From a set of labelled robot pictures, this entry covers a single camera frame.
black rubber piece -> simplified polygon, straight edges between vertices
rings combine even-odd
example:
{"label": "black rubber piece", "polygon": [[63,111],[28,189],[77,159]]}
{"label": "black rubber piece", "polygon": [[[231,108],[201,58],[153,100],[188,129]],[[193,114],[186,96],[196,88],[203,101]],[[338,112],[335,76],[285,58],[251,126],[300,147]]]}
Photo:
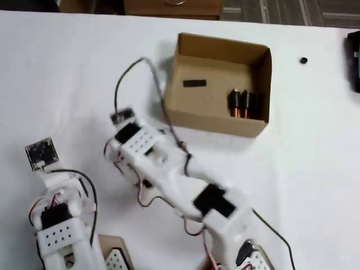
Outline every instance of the black rubber piece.
{"label": "black rubber piece", "polygon": [[306,57],[302,57],[300,59],[300,63],[302,63],[302,64],[306,64],[307,62],[308,62],[308,59]]}
{"label": "black rubber piece", "polygon": [[67,204],[59,204],[50,207],[41,213],[41,223],[43,225],[43,230],[64,222],[72,217],[73,216],[70,214]]}
{"label": "black rubber piece", "polygon": [[201,211],[203,216],[206,216],[211,209],[215,209],[221,215],[228,218],[236,208],[223,197],[224,194],[225,190],[214,184],[208,184],[193,201],[193,204]]}
{"label": "black rubber piece", "polygon": [[115,139],[117,139],[120,143],[126,143],[139,130],[140,127],[136,123],[129,123],[119,130],[119,132],[115,135]]}
{"label": "black rubber piece", "polygon": [[206,80],[183,80],[184,87],[202,87],[206,86]]}
{"label": "black rubber piece", "polygon": [[241,248],[238,250],[236,257],[236,265],[242,265],[245,259],[249,257],[253,251],[255,251],[255,249],[253,248],[253,243],[251,243],[251,241],[249,240],[245,241]]}

white tablecloth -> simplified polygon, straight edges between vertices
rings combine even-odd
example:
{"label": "white tablecloth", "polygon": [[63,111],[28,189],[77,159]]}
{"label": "white tablecloth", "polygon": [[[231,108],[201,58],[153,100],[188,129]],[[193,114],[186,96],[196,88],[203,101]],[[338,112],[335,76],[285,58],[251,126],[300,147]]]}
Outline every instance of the white tablecloth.
{"label": "white tablecloth", "polygon": [[[165,85],[177,34],[261,43],[272,51],[270,124],[256,139],[176,128],[208,168],[234,181],[290,242],[298,269],[354,269],[360,257],[360,94],[350,90],[350,30],[141,17],[0,12],[0,266],[40,269],[27,220],[44,190],[24,147],[52,136],[66,167],[82,170],[100,197],[97,231],[123,236],[136,270],[195,269],[201,237],[136,190],[102,157],[119,75],[148,56]],[[301,57],[308,63],[299,63]],[[159,117],[151,73],[124,79],[119,106]],[[277,269],[284,244],[255,219],[254,238]]]}

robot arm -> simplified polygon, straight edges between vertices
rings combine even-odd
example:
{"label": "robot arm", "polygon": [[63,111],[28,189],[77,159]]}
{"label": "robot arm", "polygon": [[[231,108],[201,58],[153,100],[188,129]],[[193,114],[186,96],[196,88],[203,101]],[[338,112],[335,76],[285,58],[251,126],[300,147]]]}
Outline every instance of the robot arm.
{"label": "robot arm", "polygon": [[201,169],[194,157],[186,162],[186,152],[135,117],[131,109],[119,111],[112,119],[118,132],[109,142],[106,156],[118,158],[116,164],[127,178],[134,179],[134,173],[139,177],[139,200],[151,201],[160,194],[180,217],[201,222],[209,231],[216,262],[225,269],[239,267],[237,257],[251,218],[245,195]]}
{"label": "robot arm", "polygon": [[46,173],[42,169],[49,165],[48,169],[59,160],[50,138],[26,147],[26,153],[31,168],[39,172],[47,188],[29,211],[29,221],[37,231],[37,248],[43,267],[106,270],[94,232],[95,219],[90,226],[81,218],[83,214],[97,211],[96,200],[93,202],[88,197],[82,179],[74,174],[77,171],[60,169]]}

wooden furniture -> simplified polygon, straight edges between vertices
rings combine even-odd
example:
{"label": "wooden furniture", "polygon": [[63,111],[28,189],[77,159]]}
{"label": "wooden furniture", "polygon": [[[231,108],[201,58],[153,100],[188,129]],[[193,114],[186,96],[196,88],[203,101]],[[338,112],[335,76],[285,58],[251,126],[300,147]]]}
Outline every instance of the wooden furniture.
{"label": "wooden furniture", "polygon": [[223,0],[124,0],[127,15],[218,20]]}

black wire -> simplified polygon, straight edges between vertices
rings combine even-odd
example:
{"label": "black wire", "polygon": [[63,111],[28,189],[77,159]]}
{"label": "black wire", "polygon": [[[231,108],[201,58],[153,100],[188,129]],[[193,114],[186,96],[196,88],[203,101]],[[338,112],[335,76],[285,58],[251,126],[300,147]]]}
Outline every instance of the black wire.
{"label": "black wire", "polygon": [[150,67],[151,69],[151,73],[152,73],[152,76],[154,78],[154,82],[155,82],[155,86],[156,86],[156,93],[157,95],[159,96],[160,98],[160,105],[161,105],[161,110],[163,111],[163,114],[164,114],[164,118],[165,118],[165,121],[169,127],[169,130],[170,130],[170,133],[172,134],[172,136],[174,137],[174,140],[177,144],[177,146],[183,150],[185,153],[186,153],[186,161],[185,161],[185,165],[184,165],[184,173],[186,176],[189,176],[188,175],[188,171],[187,171],[187,167],[189,165],[189,162],[190,162],[190,159],[192,158],[192,155],[191,153],[186,149],[184,143],[179,139],[179,137],[177,136],[175,130],[174,130],[174,127],[173,125],[171,124],[171,121],[170,121],[170,116],[168,114],[168,111],[167,111],[167,108],[166,108],[166,105],[165,105],[165,100],[163,98],[163,94],[161,92],[161,88],[160,88],[160,82],[159,82],[159,78],[158,78],[158,75],[156,73],[156,69],[154,67],[154,65],[152,64],[151,60],[147,57],[141,57],[139,58],[138,60],[136,60],[135,62],[133,62],[127,69],[126,71],[121,75],[120,79],[118,80],[118,83],[116,84],[116,87],[115,87],[115,97],[114,97],[114,107],[115,107],[115,113],[118,112],[118,92],[119,92],[119,86],[120,86],[120,83],[121,81],[123,80],[123,78],[125,77],[125,75],[135,66],[137,65],[138,63],[144,61],[145,63],[148,64],[148,66]]}
{"label": "black wire", "polygon": [[94,234],[95,234],[96,220],[97,220],[97,194],[96,194],[96,189],[95,189],[94,183],[89,178],[89,176],[87,176],[83,172],[80,172],[79,170],[57,169],[57,170],[51,170],[51,171],[49,171],[49,173],[77,173],[77,174],[80,174],[81,176],[83,176],[89,182],[91,189],[92,189],[93,196],[94,196],[94,203],[96,205],[96,209],[95,209],[95,213],[94,213],[94,220],[92,223],[92,229],[91,229],[91,235],[90,235],[90,245],[92,246],[92,242],[93,242]]}
{"label": "black wire", "polygon": [[40,258],[40,260],[41,260],[41,264],[43,265],[43,268],[45,269],[45,263],[44,263],[43,258],[41,257],[40,247],[39,247],[39,242],[38,242],[38,240],[36,240],[36,251],[37,251],[38,256],[39,256],[39,258]]}
{"label": "black wire", "polygon": [[136,60],[134,63],[132,63],[127,69],[126,71],[123,73],[123,75],[121,75],[120,79],[118,80],[118,83],[116,84],[115,87],[115,98],[114,98],[114,107],[115,107],[115,113],[118,112],[118,91],[119,91],[119,85],[122,82],[123,78],[125,77],[125,75],[130,71],[130,69],[132,69],[137,63],[141,62],[142,60],[144,60],[144,58],[140,58],[138,60]]}
{"label": "black wire", "polygon": [[288,241],[286,241],[286,239],[284,237],[282,237],[280,233],[278,233],[269,223],[267,223],[267,221],[258,212],[256,212],[254,208],[253,208],[253,212],[273,233],[275,233],[285,243],[285,245],[287,246],[287,248],[289,250],[292,270],[295,270],[293,252],[291,251],[291,246],[288,243]]}

